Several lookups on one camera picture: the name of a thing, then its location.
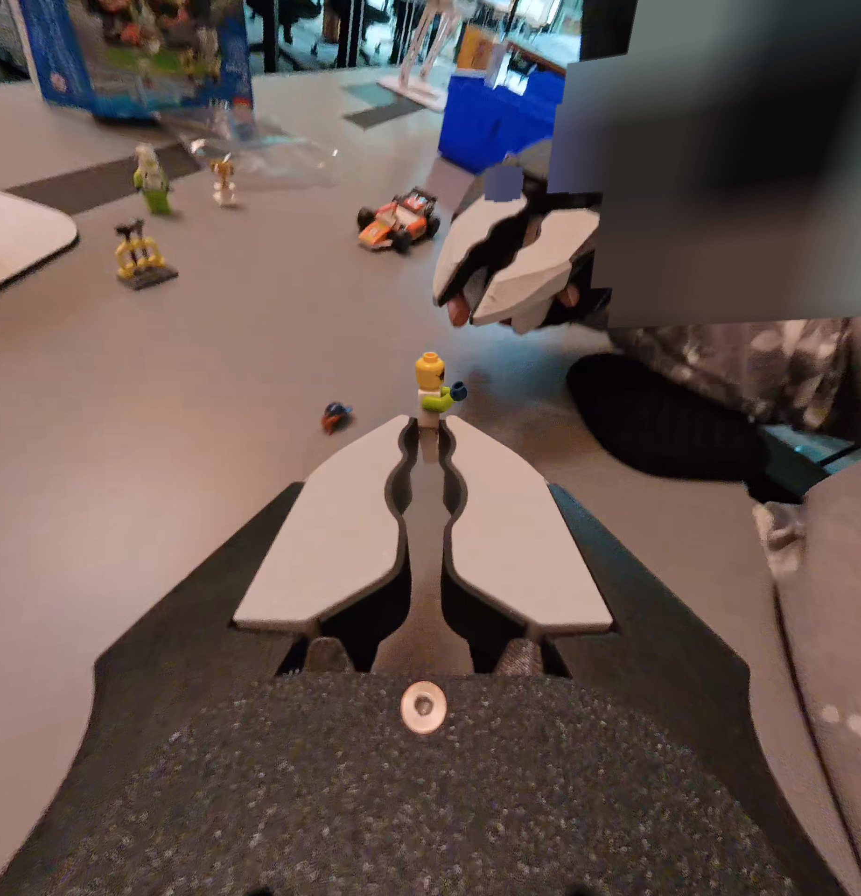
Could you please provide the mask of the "clear plastic bag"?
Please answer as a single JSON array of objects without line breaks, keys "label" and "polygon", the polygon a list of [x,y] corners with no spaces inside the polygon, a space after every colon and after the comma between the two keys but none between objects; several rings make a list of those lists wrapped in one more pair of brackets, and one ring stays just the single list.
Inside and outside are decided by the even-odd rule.
[{"label": "clear plastic bag", "polygon": [[229,157],[244,190],[324,187],[342,179],[339,151],[288,133],[247,106],[183,106],[156,119],[201,170]]}]

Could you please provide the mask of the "small tan lego piece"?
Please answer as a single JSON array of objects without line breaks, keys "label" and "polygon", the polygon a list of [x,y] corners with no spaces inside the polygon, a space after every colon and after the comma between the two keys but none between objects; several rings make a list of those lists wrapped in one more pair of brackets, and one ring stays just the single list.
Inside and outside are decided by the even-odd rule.
[{"label": "small tan lego piece", "polygon": [[221,158],[210,160],[209,170],[213,175],[212,199],[222,208],[236,207],[238,202],[233,182],[235,164],[232,154],[227,153]]}]

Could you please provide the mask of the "orange lego race car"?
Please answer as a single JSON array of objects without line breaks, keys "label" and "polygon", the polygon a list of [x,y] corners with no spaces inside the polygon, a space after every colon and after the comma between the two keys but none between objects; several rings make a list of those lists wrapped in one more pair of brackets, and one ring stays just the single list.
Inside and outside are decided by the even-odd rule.
[{"label": "orange lego race car", "polygon": [[357,213],[358,244],[370,252],[390,249],[407,254],[414,245],[436,237],[440,229],[436,202],[436,196],[413,187],[380,207],[361,207]]}]

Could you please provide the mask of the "orange cardboard box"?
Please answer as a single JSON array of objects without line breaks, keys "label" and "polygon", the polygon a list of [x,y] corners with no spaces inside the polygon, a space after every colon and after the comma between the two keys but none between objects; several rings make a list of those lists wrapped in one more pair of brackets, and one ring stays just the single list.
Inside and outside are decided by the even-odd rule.
[{"label": "orange cardboard box", "polygon": [[485,72],[497,45],[497,35],[474,23],[466,24],[458,45],[456,69],[462,72]]}]

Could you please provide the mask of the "small yellow lego piece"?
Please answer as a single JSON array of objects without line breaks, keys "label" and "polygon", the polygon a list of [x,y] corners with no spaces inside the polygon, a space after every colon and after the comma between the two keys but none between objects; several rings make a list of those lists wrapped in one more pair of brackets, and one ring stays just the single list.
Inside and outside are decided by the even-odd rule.
[{"label": "small yellow lego piece", "polygon": [[158,244],[145,236],[145,221],[136,218],[122,225],[116,225],[114,232],[120,237],[115,251],[118,269],[126,265],[162,265],[167,264]]}]

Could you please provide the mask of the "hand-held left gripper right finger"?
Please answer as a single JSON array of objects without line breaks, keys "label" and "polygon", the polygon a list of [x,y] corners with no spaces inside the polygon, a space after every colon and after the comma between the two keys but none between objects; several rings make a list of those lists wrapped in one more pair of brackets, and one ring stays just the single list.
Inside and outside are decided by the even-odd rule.
[{"label": "hand-held left gripper right finger", "polygon": [[613,616],[548,481],[461,418],[440,430],[455,580],[534,633],[604,633]]}]

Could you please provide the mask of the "white booklet stand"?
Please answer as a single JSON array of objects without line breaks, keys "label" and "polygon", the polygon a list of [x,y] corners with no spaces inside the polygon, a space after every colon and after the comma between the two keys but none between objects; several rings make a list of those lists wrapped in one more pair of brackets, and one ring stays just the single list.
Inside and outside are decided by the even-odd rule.
[{"label": "white booklet stand", "polygon": [[77,224],[65,212],[0,190],[0,290],[72,248]]}]

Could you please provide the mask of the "blue plastic bin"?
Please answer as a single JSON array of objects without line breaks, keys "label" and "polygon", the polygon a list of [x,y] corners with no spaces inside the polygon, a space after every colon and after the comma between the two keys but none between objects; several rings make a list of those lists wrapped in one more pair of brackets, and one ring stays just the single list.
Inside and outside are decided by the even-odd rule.
[{"label": "blue plastic bin", "polygon": [[565,79],[534,72],[519,93],[492,87],[478,76],[453,75],[438,142],[445,161],[472,174],[503,162],[534,144],[549,140]]}]

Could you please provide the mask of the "person's right forearm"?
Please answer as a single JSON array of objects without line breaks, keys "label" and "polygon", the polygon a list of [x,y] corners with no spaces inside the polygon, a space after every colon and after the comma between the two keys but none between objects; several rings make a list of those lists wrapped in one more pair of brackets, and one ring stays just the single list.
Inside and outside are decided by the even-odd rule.
[{"label": "person's right forearm", "polygon": [[610,328],[672,383],[765,424],[861,441],[861,317]]}]

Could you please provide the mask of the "blue lego set box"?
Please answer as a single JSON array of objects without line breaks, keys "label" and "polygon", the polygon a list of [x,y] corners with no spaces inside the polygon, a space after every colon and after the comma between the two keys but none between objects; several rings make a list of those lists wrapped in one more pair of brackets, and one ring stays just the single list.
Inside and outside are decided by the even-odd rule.
[{"label": "blue lego set box", "polygon": [[243,2],[21,1],[11,9],[51,106],[108,120],[253,106]]}]

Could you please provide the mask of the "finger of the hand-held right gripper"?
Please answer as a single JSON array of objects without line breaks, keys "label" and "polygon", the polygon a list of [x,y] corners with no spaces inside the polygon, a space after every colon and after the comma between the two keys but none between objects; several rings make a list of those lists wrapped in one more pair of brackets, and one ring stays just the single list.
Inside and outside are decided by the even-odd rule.
[{"label": "finger of the hand-held right gripper", "polygon": [[439,252],[432,300],[441,308],[463,292],[480,270],[497,273],[514,261],[529,223],[528,198],[477,197],[452,220]]},{"label": "finger of the hand-held right gripper", "polygon": [[521,335],[540,328],[576,259],[593,251],[599,222],[600,214],[590,209],[553,210],[541,218],[534,239],[491,278],[471,324],[509,322]]}]

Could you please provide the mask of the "white display stand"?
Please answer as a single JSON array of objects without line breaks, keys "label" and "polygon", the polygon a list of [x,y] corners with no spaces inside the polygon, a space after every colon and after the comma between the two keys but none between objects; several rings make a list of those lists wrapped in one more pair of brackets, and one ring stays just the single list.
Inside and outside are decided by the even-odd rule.
[{"label": "white display stand", "polygon": [[458,27],[475,13],[470,1],[401,2],[402,17],[393,34],[392,61],[397,73],[387,74],[377,84],[431,111],[441,113],[447,104],[447,89],[434,87],[429,75],[441,52]]}]

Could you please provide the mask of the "green lego minifigure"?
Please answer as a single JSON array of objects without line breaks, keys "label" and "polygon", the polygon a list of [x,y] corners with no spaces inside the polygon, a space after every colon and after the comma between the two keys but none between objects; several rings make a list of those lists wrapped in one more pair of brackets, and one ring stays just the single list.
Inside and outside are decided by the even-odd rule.
[{"label": "green lego minifigure", "polygon": [[135,147],[134,155],[133,186],[143,197],[147,210],[155,216],[173,216],[168,200],[169,180],[155,148],[151,143],[142,142]]}]

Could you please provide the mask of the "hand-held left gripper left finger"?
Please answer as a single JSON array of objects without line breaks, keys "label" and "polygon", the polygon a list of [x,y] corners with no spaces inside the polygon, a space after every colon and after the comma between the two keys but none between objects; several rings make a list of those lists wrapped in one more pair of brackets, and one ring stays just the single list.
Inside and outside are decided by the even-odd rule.
[{"label": "hand-held left gripper left finger", "polygon": [[310,631],[387,585],[406,551],[414,419],[394,417],[305,480],[235,611],[240,629]]}]

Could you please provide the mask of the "black mesh office chair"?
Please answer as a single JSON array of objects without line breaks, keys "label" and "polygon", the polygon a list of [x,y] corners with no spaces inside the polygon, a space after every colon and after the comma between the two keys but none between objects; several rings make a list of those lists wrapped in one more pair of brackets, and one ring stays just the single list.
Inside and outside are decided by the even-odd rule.
[{"label": "black mesh office chair", "polygon": [[738,411],[615,353],[582,357],[567,371],[582,422],[612,457],[638,472],[701,482],[749,482],[769,450]]}]

